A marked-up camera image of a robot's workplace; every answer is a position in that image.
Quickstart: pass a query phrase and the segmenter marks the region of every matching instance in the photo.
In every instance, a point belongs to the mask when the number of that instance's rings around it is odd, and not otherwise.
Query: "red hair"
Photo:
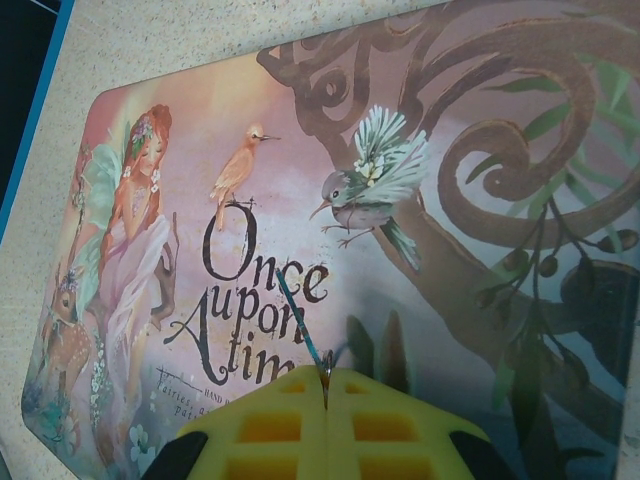
[[[109,220],[109,225],[107,226],[107,230],[104,234],[104,238],[102,239],[102,244],[100,245],[100,266],[99,266],[99,274],[102,274],[102,270],[107,262],[107,254],[111,249],[111,245],[113,243],[113,236],[111,235],[111,229],[113,225],[122,217],[122,207],[124,203],[124,192],[125,186],[128,185],[129,182],[139,178],[140,175],[140,157],[145,147],[149,143],[149,138],[145,138],[144,144],[142,148],[137,151],[137,155],[134,158],[133,156],[133,132],[136,128],[136,125],[142,121],[144,117],[148,117],[151,122],[151,128],[153,130],[153,135],[158,136],[159,140],[162,142],[162,155],[167,150],[167,145],[169,143],[169,129],[171,128],[171,113],[169,113],[169,107],[166,105],[156,105],[148,112],[140,115],[140,118],[136,121],[136,123],[131,128],[131,132],[129,132],[129,141],[127,142],[127,149],[125,150],[124,155],[124,164],[122,165],[122,171],[124,172],[127,167],[131,167],[131,174],[129,177],[122,177],[120,179],[120,183],[118,184],[118,188],[116,188],[115,198],[113,202],[113,210],[111,212],[111,219]],[[142,226],[146,229],[153,222],[155,222],[156,218],[158,218],[158,207],[160,203],[160,190],[157,190],[155,193],[152,192],[149,197],[149,214],[143,220]]]

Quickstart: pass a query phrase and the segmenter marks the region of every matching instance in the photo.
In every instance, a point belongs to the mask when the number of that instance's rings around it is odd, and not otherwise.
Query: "granite countertop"
[[[75,478],[24,427],[20,395],[88,109],[105,90],[438,0],[76,0],[0,249],[0,441],[15,479]],[[640,365],[635,349],[634,365]],[[619,479],[640,478],[632,368]]]

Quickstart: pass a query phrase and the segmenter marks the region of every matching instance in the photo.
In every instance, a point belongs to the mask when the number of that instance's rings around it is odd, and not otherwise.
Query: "fairy illustration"
[[[99,145],[84,173],[91,185],[88,221],[99,230],[74,261],[85,271],[76,308],[84,312],[99,298],[106,359],[106,375],[101,377],[108,378],[112,399],[92,413],[103,460],[119,466],[127,465],[124,444],[141,403],[139,377],[147,334],[160,329],[160,318],[150,313],[147,286],[157,274],[171,229],[162,213],[160,182],[171,123],[169,108],[154,106],[127,132],[123,155]],[[93,383],[97,397],[100,385]]]

